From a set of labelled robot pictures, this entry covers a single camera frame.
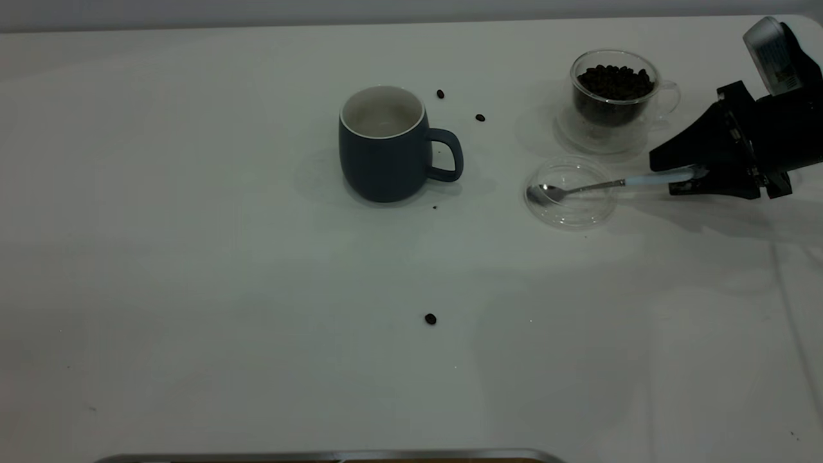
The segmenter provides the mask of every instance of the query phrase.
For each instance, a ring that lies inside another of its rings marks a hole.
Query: mug rim
[[[392,88],[392,89],[395,89],[395,90],[404,91],[407,94],[411,95],[415,100],[417,100],[417,102],[420,103],[420,109],[421,109],[420,117],[417,118],[417,121],[414,124],[412,124],[411,127],[409,127],[408,129],[403,130],[401,133],[395,133],[394,135],[388,135],[387,137],[370,137],[369,135],[364,135],[363,133],[357,132],[356,130],[349,127],[349,124],[346,124],[346,120],[343,118],[343,110],[346,108],[346,105],[348,104],[348,102],[351,101],[351,99],[354,98],[356,95],[358,95],[358,94],[360,94],[364,91],[371,90],[373,88],[381,88],[381,87],[382,88]],[[363,87],[360,90],[355,91],[354,93],[349,95],[349,97],[346,98],[346,100],[343,101],[343,104],[340,106],[340,112],[338,114],[339,114],[338,118],[340,119],[340,123],[343,124],[343,127],[345,127],[346,130],[348,130],[349,132],[357,135],[358,137],[368,138],[369,140],[389,140],[391,138],[401,137],[402,135],[405,135],[405,134],[411,132],[412,130],[416,129],[417,126],[420,125],[420,122],[422,122],[423,118],[425,117],[425,105],[423,104],[423,100],[421,100],[419,96],[415,95],[415,93],[413,91],[410,91],[405,87],[398,87],[396,85],[379,84],[379,85],[373,85],[373,86],[369,86],[369,87]]]
[[[657,77],[657,80],[654,81],[654,88],[652,89],[652,91],[641,96],[640,98],[634,98],[633,100],[613,100],[611,98],[606,98],[605,96],[600,96],[597,93],[593,93],[588,88],[583,87],[583,84],[581,84],[577,76],[574,75],[574,70],[577,68],[577,63],[579,63],[581,59],[586,58],[589,55],[600,53],[628,54],[629,56],[633,56],[642,61],[645,65],[649,66],[651,71],[654,72],[655,77]],[[585,94],[589,98],[592,98],[597,101],[602,101],[603,103],[608,103],[610,105],[636,105],[638,103],[651,100],[655,95],[658,94],[658,91],[660,91],[660,86],[661,84],[663,84],[663,78],[660,76],[660,72],[656,67],[654,67],[653,64],[651,64],[650,61],[638,55],[637,53],[631,53],[630,51],[626,51],[623,49],[593,49],[587,51],[586,53],[578,56],[574,63],[572,63],[571,69],[569,70],[569,76],[571,77],[571,81],[574,84],[574,87],[580,90],[583,94]]]

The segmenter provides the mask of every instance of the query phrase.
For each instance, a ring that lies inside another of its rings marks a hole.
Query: dark blue mug
[[[431,165],[431,142],[451,149],[453,171]],[[423,102],[399,87],[371,87],[352,95],[340,109],[339,143],[343,175],[371,201],[399,201],[426,179],[453,182],[463,173],[458,138],[430,129]]]

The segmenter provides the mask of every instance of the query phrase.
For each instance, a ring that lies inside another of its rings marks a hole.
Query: table surface
[[[0,461],[823,461],[823,166],[776,200],[628,191],[585,232],[521,199],[562,153],[578,55],[631,49],[680,83],[655,146],[717,87],[765,94],[757,19],[0,37]],[[823,63],[823,29],[780,19]],[[458,183],[392,205],[345,186],[337,111],[378,83],[460,137]]]

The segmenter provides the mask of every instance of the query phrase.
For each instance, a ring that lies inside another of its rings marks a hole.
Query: metal spoon
[[[676,183],[700,178],[708,174],[709,171],[702,166],[688,166],[671,169],[670,171],[663,171],[656,174],[638,175],[636,177],[627,177],[625,179],[613,180],[610,182],[598,183],[595,185],[580,186],[573,189],[562,189],[553,185],[532,185],[526,189],[526,196],[535,203],[541,206],[548,206],[557,204],[566,196],[584,191],[591,191],[593,189],[615,188],[618,186],[636,186],[636,185],[661,185],[666,183]]]

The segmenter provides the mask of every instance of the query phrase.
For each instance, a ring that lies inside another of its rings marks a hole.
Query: clear plastic lid
[[[556,157],[528,177],[523,198],[529,210],[543,222],[565,230],[583,230],[604,223],[614,213],[611,188],[569,194],[559,202],[536,188],[549,185],[568,191],[608,181],[608,171],[596,161],[577,156]]]

